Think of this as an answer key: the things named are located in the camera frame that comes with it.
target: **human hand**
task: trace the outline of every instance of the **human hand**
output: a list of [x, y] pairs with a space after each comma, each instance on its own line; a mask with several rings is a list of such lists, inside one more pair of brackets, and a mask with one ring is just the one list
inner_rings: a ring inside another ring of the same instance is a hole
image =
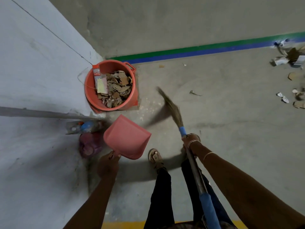
[[191, 142], [192, 140], [198, 140], [200, 141], [200, 138], [199, 136], [197, 136], [196, 134], [194, 133], [191, 133], [191, 134], [188, 134], [188, 135], [184, 135], [181, 140], [183, 141], [183, 147], [184, 148], [187, 148], [188, 145], [189, 145], [189, 142]]
[[111, 151], [109, 154], [102, 156], [97, 165], [97, 174], [100, 178], [107, 176], [116, 176], [119, 171], [119, 160], [121, 155], [117, 157], [114, 156], [114, 151]]

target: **bracelet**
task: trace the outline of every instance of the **bracelet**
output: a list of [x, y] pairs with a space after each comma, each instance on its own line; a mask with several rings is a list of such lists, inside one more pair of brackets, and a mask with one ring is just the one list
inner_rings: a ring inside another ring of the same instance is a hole
[[202, 160], [202, 162], [204, 162], [204, 159], [206, 158], [206, 156], [207, 155], [209, 155], [209, 154], [214, 154], [213, 152], [209, 152], [209, 153], [207, 153], [205, 156], [204, 156], [204, 158], [203, 158], [203, 160]]
[[195, 142], [195, 141], [201, 143], [199, 140], [191, 140], [191, 141], [188, 143], [188, 148], [189, 148], [189, 150], [191, 150], [190, 146], [191, 146], [191, 144], [192, 144], [193, 142]]

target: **green stripe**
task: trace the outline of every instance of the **green stripe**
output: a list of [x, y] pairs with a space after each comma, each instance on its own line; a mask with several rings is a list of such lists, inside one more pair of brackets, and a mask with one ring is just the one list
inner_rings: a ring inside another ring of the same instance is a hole
[[184, 53], [184, 52], [193, 52], [193, 51], [201, 51], [201, 50], [207, 50], [207, 49], [217, 49], [217, 48], [223, 48], [223, 47], [239, 46], [239, 45], [265, 42], [265, 41], [274, 41], [274, 40], [285, 39], [285, 38], [293, 39], [293, 38], [299, 38], [299, 37], [305, 37], [305, 31], [298, 32], [298, 33], [291, 33], [291, 34], [280, 34], [280, 35], [268, 36], [268, 37], [263, 37], [263, 38], [252, 38], [252, 39], [238, 40], [238, 41], [232, 41], [232, 42], [214, 43], [214, 44], [208, 44], [208, 45], [202, 45], [202, 46], [184, 47], [184, 48], [165, 50], [165, 51], [155, 51], [155, 52], [141, 53], [141, 54], [135, 54], [135, 55], [118, 56], [118, 57], [111, 57], [111, 58], [106, 58], [106, 59], [116, 59], [118, 61], [127, 61], [127, 60], [132, 60], [132, 59], [141, 59], [141, 58], [148, 58], [148, 57], [154, 57], [154, 56], [178, 54], [178, 53]]

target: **human arm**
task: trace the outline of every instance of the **human arm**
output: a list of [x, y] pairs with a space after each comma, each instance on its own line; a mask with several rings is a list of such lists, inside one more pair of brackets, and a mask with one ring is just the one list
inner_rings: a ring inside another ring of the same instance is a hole
[[[195, 135], [182, 138], [185, 146], [193, 139], [197, 139]], [[305, 224], [302, 214], [285, 204], [254, 178], [211, 153], [200, 142], [191, 143], [190, 149], [249, 229], [296, 229]]]
[[97, 170], [101, 178], [99, 184], [64, 229], [101, 229], [108, 200], [119, 170], [119, 159], [120, 157], [113, 158], [113, 152], [100, 158]]

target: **black pants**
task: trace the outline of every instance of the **black pants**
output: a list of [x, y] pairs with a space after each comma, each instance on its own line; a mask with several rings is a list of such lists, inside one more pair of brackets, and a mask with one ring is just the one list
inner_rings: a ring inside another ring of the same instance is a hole
[[[194, 223], [200, 222], [203, 217], [203, 210], [199, 200], [199, 193], [196, 187], [196, 182], [188, 159], [181, 164], [181, 169], [193, 205], [193, 221]], [[214, 205], [218, 220], [227, 222], [233, 226], [234, 224], [230, 220], [225, 209], [215, 195], [212, 187], [209, 185], [208, 179], [203, 174], [202, 177], [207, 191], [211, 195], [212, 203]], [[173, 218], [173, 208], [171, 204], [171, 177], [165, 169], [161, 168], [159, 170], [155, 188], [152, 193], [150, 209], [144, 229], [157, 229], [164, 226], [170, 226], [174, 223], [175, 220]]]

